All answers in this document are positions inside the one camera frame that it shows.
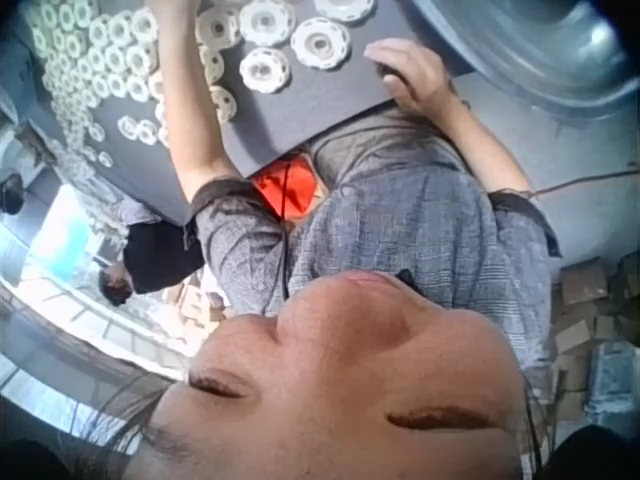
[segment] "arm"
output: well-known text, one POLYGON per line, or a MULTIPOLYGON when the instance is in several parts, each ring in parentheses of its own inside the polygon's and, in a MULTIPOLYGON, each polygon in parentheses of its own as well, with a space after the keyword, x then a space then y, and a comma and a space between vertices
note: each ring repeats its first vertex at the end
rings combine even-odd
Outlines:
POLYGON ((451 139, 487 193, 532 190, 509 151, 451 91, 436 53, 410 40, 387 39, 369 45, 365 55, 406 79, 386 75, 383 81, 401 107, 426 116, 451 139))
POLYGON ((159 27, 158 52, 166 103, 171 158, 191 202, 220 177, 240 177, 222 143, 195 38, 197 0, 147 0, 159 27))

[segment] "person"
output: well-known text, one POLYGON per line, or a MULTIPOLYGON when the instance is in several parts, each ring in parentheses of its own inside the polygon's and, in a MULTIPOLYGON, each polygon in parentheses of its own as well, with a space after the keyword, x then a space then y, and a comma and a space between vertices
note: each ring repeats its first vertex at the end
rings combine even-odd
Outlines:
POLYGON ((0 213, 17 215, 24 207, 24 184, 20 174, 7 172, 0 183, 0 213))
POLYGON ((122 260, 98 274, 98 288, 114 307, 124 305, 134 292, 142 295, 177 285, 204 266, 200 244, 185 244, 183 228, 140 202, 125 198, 113 213, 129 227, 122 260))
POLYGON ((123 478, 518 478, 558 253, 522 169, 435 52, 380 40, 364 55, 397 106, 306 145, 330 193, 288 235, 224 148, 198 3, 147 0, 172 161, 240 315, 152 405, 123 478))

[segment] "pile of white parts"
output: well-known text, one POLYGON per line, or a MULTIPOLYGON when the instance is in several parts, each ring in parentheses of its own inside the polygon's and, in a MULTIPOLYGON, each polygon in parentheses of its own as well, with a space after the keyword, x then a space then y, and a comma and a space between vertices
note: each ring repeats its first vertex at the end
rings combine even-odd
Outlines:
MULTIPOLYGON (((243 40, 255 44, 240 64, 245 85, 272 94, 291 78, 291 67, 277 47, 290 41, 300 63, 331 70, 348 57, 351 40, 343 24, 371 13, 375 0, 313 0, 322 17, 297 24, 295 8, 284 0, 204 0, 196 22, 200 60, 211 99, 221 123, 233 119, 238 105, 231 93, 216 85, 225 73, 221 51, 243 40)), ((110 16, 99 0, 36 0, 23 10, 37 55, 44 64, 42 83, 52 95, 51 107, 69 150, 89 162, 111 168, 113 159, 85 143, 106 139, 105 128, 92 111, 110 97, 136 102, 156 101, 155 118, 124 116, 117 131, 131 141, 169 146, 162 74, 158 64, 158 27, 148 8, 110 16)))

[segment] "table surface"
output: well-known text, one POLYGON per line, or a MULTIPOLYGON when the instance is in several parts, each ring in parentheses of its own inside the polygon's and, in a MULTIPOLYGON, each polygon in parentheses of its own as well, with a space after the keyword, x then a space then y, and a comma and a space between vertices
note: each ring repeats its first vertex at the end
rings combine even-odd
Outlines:
MULTIPOLYGON (((124 8, 135 6, 117 0, 104 10, 115 14, 124 8)), ((317 16, 311 0, 303 0, 295 10, 298 22, 317 16)), ((282 51, 291 63, 292 80, 281 92, 272 95, 250 91, 240 77, 240 61, 255 45, 243 42, 222 52, 226 69, 219 85, 227 88, 238 102, 237 116, 223 125, 222 133, 225 148, 243 175, 256 173, 326 129, 389 100, 374 64, 362 55, 371 41, 386 37, 417 39, 438 51, 454 76, 470 71, 410 0, 378 0, 376 10, 364 21, 350 25, 349 31, 351 55, 342 66, 329 72, 303 66, 289 45, 284 46, 282 51)), ((167 149, 161 144, 148 147, 128 141, 116 126, 124 115, 136 120, 155 120, 155 106, 155 101, 141 104, 113 97, 103 101, 93 114, 105 128, 107 139, 101 144, 89 139, 88 144, 98 151, 107 151, 114 159, 111 169, 98 166, 104 177, 166 218, 181 222, 187 205, 167 149)), ((51 124, 55 119, 47 118, 46 107, 36 114, 34 121, 47 133, 59 136, 57 125, 51 124)))

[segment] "shirt sleeve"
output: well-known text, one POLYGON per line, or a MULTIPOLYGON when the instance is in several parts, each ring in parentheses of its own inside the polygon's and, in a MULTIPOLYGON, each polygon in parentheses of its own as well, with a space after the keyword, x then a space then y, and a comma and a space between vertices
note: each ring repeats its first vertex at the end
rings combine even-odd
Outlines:
POLYGON ((489 196, 498 243, 506 257, 511 291, 519 315, 507 336, 523 366, 544 353, 551 323, 552 270, 550 257, 559 257, 558 241, 533 201, 511 192, 489 196))
POLYGON ((238 313, 266 314, 281 302, 283 228, 249 181, 214 180, 196 194, 195 222, 205 261, 238 313))

